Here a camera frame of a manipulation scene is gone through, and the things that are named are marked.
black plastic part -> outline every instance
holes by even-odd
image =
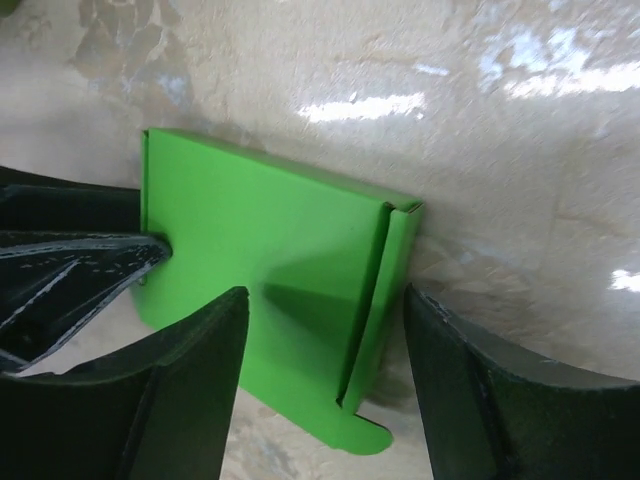
[[[637,382],[507,342],[413,287],[405,329],[435,480],[640,478]]]
[[[140,191],[0,167],[0,230],[140,233]]]
[[[53,353],[169,257],[139,225],[137,190],[0,167],[0,371]]]
[[[0,376],[0,478],[219,478],[248,315],[236,287],[64,375]]]
[[[169,254],[143,235],[0,231],[0,371],[59,349]]]

cardboard box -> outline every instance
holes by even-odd
[[[236,285],[250,292],[240,385],[333,448],[391,434],[356,416],[404,283],[422,204],[198,135],[143,136],[142,229],[173,257],[135,291],[163,328]]]

green cardboard box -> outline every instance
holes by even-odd
[[[422,204],[198,135],[143,135],[142,229],[173,257],[135,289],[163,328],[235,285],[250,292],[240,385],[333,448],[391,434],[356,415],[384,346]]]

marble surface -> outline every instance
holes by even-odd
[[[137,185],[180,126],[420,196],[410,278],[537,352],[640,379],[640,4],[27,0],[0,23],[0,162]],[[225,480],[430,478],[402,330],[332,451],[239,393]],[[37,368],[148,331],[128,297]]]

beige marble countertop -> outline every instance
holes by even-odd
[[[640,4],[26,0],[0,22],[3,165],[139,182],[179,126],[424,199],[410,277],[537,352],[640,379]],[[40,369],[148,331],[128,297]],[[400,325],[332,451],[240,392],[224,480],[431,478]]]

